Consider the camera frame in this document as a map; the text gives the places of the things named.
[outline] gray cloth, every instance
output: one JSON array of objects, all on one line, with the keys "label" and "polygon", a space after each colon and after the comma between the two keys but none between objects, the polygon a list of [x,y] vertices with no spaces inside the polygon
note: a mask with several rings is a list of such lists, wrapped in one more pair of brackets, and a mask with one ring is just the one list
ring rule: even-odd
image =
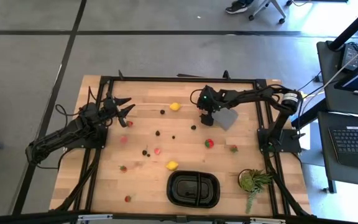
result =
[{"label": "gray cloth", "polygon": [[217,124],[227,131],[239,117],[238,113],[233,109],[223,108],[212,114],[212,118]]}]

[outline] shoe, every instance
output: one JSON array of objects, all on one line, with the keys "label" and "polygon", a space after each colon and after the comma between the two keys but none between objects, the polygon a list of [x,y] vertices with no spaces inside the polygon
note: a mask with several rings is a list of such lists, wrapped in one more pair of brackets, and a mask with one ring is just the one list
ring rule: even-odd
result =
[{"label": "shoe", "polygon": [[234,1],[231,4],[231,7],[226,8],[226,12],[229,14],[237,14],[237,13],[245,12],[247,9],[248,9],[247,5],[239,1]]}]

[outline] plant pot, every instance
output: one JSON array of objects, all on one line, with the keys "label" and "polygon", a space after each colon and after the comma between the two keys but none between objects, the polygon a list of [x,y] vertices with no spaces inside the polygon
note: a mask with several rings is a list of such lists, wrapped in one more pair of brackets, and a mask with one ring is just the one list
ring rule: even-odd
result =
[{"label": "plant pot", "polygon": [[242,177],[243,174],[245,174],[245,173],[247,173],[247,172],[249,172],[249,171],[250,171],[250,169],[244,169],[244,170],[242,170],[242,171],[239,173],[239,176],[238,176],[238,178],[237,178],[237,183],[239,184],[239,187],[240,187],[241,189],[242,189],[241,184],[240,184],[241,177]]}]

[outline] laptop keyboard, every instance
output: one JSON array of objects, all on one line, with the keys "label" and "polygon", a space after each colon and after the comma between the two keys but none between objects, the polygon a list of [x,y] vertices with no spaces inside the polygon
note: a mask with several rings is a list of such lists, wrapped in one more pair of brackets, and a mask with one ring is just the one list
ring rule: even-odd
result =
[{"label": "laptop keyboard", "polygon": [[358,153],[358,129],[330,128],[329,133],[338,153]]}]

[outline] black desk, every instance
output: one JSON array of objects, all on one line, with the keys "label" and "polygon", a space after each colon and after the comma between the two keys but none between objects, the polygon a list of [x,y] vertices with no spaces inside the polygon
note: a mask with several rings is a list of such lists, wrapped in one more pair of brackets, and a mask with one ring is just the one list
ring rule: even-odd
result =
[{"label": "black desk", "polygon": [[328,132],[330,126],[358,126],[358,117],[319,112],[318,123],[321,144],[323,146],[324,164],[329,184],[332,183],[332,180],[358,184],[358,168],[344,166],[338,163],[334,152],[334,146]]},{"label": "black desk", "polygon": [[[341,53],[329,50],[325,42],[317,43],[317,53],[323,82],[325,84],[337,72],[337,65]],[[345,75],[345,73],[340,73],[335,80],[343,78]],[[328,85],[324,91],[326,96],[325,99],[315,104],[312,108],[301,115],[300,118],[292,121],[292,126],[298,127],[298,119],[300,119],[300,127],[304,127],[317,118],[317,113],[319,111],[336,111],[358,114],[358,95],[355,95],[350,91],[335,89],[334,84]]]}]

